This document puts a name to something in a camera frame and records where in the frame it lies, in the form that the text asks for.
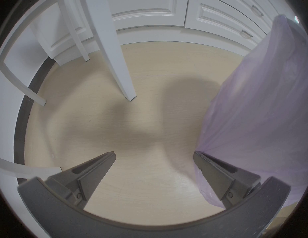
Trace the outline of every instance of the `cabinet handle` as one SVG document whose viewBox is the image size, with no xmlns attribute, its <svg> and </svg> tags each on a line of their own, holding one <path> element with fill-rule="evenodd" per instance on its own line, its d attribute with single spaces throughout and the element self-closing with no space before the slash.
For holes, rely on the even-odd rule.
<svg viewBox="0 0 308 238">
<path fill-rule="evenodd" d="M 253 37 L 253 35 L 249 34 L 247 31 L 241 30 L 242 33 L 245 33 L 246 35 L 250 36 L 251 38 Z"/>
<path fill-rule="evenodd" d="M 264 16 L 263 13 L 256 6 L 253 5 L 252 8 L 258 11 L 259 15 Z"/>
</svg>

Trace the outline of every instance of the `floor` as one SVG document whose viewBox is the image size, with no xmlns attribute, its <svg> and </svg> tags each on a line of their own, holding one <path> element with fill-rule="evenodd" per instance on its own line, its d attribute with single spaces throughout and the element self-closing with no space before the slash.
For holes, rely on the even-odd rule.
<svg viewBox="0 0 308 238">
<path fill-rule="evenodd" d="M 122 46 L 137 97 L 120 92 L 99 51 L 55 64 L 27 125 L 25 164 L 62 170 L 108 151 L 116 161 L 85 210 L 140 225 L 198 220 L 221 208 L 200 194 L 192 161 L 204 113 L 242 57 L 193 43 Z"/>
</svg>

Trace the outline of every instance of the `bag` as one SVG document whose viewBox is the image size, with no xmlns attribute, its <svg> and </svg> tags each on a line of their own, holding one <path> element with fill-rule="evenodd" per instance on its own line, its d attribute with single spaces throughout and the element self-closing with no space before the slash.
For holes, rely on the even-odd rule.
<svg viewBox="0 0 308 238">
<path fill-rule="evenodd" d="M 284 206 L 308 185 L 308 36 L 284 15 L 244 57 L 205 114 L 196 150 L 291 186 Z M 204 198 L 224 208 L 195 165 Z"/>
</svg>

